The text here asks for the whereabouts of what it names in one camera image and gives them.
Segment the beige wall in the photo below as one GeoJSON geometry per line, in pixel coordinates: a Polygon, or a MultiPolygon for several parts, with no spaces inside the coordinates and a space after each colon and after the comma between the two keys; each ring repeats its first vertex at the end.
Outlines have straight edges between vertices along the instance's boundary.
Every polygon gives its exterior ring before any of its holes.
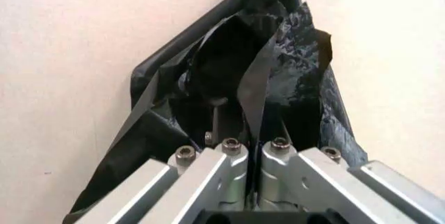
{"type": "MultiPolygon", "coordinates": [[[[132,68],[219,1],[0,0],[0,223],[61,221],[129,113],[132,68]]],[[[308,1],[359,143],[445,197],[444,0],[308,1]]]]}
{"type": "Polygon", "coordinates": [[[445,0],[307,0],[358,143],[445,198],[445,0]]]}
{"type": "Polygon", "coordinates": [[[0,223],[60,223],[130,109],[131,70],[222,0],[0,0],[0,223]]]}

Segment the black plastic bag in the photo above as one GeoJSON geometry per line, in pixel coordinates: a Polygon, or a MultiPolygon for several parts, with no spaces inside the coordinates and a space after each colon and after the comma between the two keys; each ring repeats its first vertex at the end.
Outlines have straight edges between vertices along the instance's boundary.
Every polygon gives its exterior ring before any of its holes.
{"type": "Polygon", "coordinates": [[[149,158],[166,162],[182,145],[204,148],[215,98],[227,100],[231,134],[250,150],[248,184],[255,148],[282,125],[298,151],[329,145],[351,166],[366,162],[329,66],[330,35],[314,28],[305,3],[283,4],[225,1],[210,13],[217,11],[220,22],[207,15],[199,30],[192,26],[138,65],[132,113],[64,222],[79,218],[149,158]]]}

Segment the metal bolt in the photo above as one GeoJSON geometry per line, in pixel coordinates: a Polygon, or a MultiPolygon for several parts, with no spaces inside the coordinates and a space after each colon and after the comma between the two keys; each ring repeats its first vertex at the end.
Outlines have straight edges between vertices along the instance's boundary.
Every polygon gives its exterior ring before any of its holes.
{"type": "Polygon", "coordinates": [[[196,158],[195,149],[192,146],[181,146],[176,152],[176,163],[180,166],[189,166],[196,158]]]}
{"type": "Polygon", "coordinates": [[[226,138],[222,141],[222,151],[230,156],[235,156],[241,152],[241,143],[235,138],[226,138]]]}
{"type": "Polygon", "coordinates": [[[277,137],[270,142],[270,148],[278,154],[285,154],[289,151],[290,141],[283,137],[277,137]]]}
{"type": "Polygon", "coordinates": [[[206,146],[212,146],[213,140],[212,140],[212,133],[210,131],[205,132],[204,134],[204,143],[206,146]]]}
{"type": "Polygon", "coordinates": [[[322,147],[322,152],[325,153],[329,158],[331,158],[336,163],[340,162],[341,152],[334,147],[322,147]]]}

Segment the crumpled plastic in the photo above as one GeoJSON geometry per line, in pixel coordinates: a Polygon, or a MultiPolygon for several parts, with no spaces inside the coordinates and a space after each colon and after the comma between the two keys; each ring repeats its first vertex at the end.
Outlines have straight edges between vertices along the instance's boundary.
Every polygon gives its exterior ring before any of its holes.
{"type": "Polygon", "coordinates": [[[132,113],[64,223],[79,218],[148,159],[167,162],[182,145],[203,149],[215,98],[227,98],[231,129],[254,162],[254,150],[283,125],[298,151],[329,145],[351,166],[366,162],[331,59],[330,35],[314,28],[308,5],[288,12],[279,0],[246,0],[242,10],[170,60],[147,59],[132,74],[132,113]]]}

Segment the cap screw head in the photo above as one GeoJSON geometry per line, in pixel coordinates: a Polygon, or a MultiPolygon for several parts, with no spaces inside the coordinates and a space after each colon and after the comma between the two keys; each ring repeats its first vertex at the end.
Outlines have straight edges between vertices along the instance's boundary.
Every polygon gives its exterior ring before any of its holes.
{"type": "Polygon", "coordinates": [[[241,152],[241,143],[235,138],[226,138],[222,141],[222,151],[230,156],[235,156],[241,152]]]}
{"type": "Polygon", "coordinates": [[[175,152],[176,163],[180,166],[189,166],[196,159],[196,152],[192,146],[181,146],[175,152]]]}
{"type": "Polygon", "coordinates": [[[270,148],[273,152],[285,154],[289,151],[290,141],[283,137],[277,137],[270,142],[270,148]]]}

